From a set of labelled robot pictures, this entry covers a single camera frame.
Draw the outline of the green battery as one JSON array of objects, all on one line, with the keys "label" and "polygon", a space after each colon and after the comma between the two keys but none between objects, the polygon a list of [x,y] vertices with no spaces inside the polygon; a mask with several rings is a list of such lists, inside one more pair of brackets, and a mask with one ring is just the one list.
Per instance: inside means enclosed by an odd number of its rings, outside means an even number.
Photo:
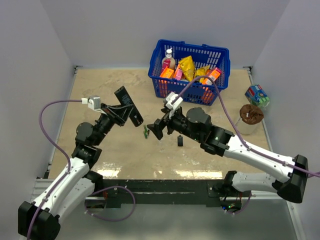
[{"label": "green battery", "polygon": [[150,130],[148,129],[148,127],[146,125],[143,126],[143,134],[144,134],[145,139],[147,139],[149,137]]}]

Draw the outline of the black battery cover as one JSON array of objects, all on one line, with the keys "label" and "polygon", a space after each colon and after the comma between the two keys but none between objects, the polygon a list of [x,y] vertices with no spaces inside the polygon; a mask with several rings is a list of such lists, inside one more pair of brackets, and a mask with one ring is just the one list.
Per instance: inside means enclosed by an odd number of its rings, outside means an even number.
[{"label": "black battery cover", "polygon": [[184,145],[184,141],[183,141],[183,136],[182,135],[179,135],[177,137],[177,146],[178,147],[182,147]]}]

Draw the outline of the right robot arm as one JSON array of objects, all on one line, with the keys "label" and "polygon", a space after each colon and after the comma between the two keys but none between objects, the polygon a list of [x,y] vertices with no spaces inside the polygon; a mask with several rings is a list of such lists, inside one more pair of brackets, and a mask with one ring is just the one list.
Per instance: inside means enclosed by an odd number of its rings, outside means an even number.
[{"label": "right robot arm", "polygon": [[200,107],[191,108],[186,115],[182,109],[147,125],[158,140],[163,138],[163,129],[168,134],[174,131],[198,142],[200,148],[211,155],[241,161],[259,169],[260,173],[230,171],[223,183],[223,192],[230,197],[238,192],[263,191],[276,193],[282,199],[300,204],[303,201],[308,180],[308,160],[303,155],[295,157],[271,152],[248,142],[238,135],[212,124],[211,116]]}]

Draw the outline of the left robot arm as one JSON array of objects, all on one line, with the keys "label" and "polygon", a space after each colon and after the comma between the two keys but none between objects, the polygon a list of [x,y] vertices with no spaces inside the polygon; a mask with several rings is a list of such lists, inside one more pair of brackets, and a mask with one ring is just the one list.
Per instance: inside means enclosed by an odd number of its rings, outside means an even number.
[{"label": "left robot arm", "polygon": [[82,103],[100,114],[95,124],[80,123],[76,128],[75,149],[67,156],[67,165],[58,177],[32,202],[18,208],[18,233],[28,240],[54,240],[65,218],[86,197],[99,196],[103,177],[92,171],[101,155],[98,145],[114,125],[122,127],[133,104],[106,105],[82,99]]}]

